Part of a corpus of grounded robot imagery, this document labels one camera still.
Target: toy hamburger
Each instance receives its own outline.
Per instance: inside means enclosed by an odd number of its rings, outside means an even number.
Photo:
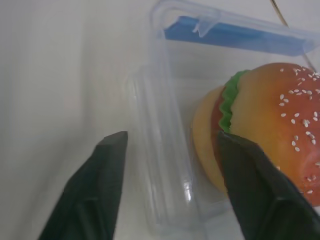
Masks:
[[[209,92],[192,123],[198,159],[226,192],[216,161],[215,131],[257,143],[314,206],[320,206],[320,74],[292,63],[238,72]]]

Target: top bun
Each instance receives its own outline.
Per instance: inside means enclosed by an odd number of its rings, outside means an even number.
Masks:
[[[320,76],[297,64],[272,63],[245,73],[237,88],[230,133],[257,143],[320,206]]]

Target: bottom bun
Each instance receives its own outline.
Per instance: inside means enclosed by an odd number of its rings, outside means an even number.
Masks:
[[[220,86],[209,92],[198,106],[192,122],[192,137],[198,159],[209,180],[226,193],[224,178],[217,164],[211,140],[211,116],[215,102],[224,89]]]

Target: white table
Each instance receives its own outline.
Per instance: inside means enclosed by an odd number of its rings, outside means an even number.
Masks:
[[[0,239],[36,239],[94,145],[130,127],[125,85],[147,62],[145,26],[155,2],[0,2]],[[280,23],[268,0],[197,2]],[[320,30],[319,3],[303,2],[278,5],[290,25]],[[312,25],[297,16],[312,16]],[[153,239],[130,159],[115,239]]]

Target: clear plastic box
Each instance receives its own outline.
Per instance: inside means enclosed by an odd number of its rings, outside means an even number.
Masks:
[[[166,0],[150,14],[150,39],[150,64],[134,76],[131,100],[150,226],[170,239],[242,239],[228,199],[194,153],[195,110],[238,71],[273,62],[317,69],[320,34]]]

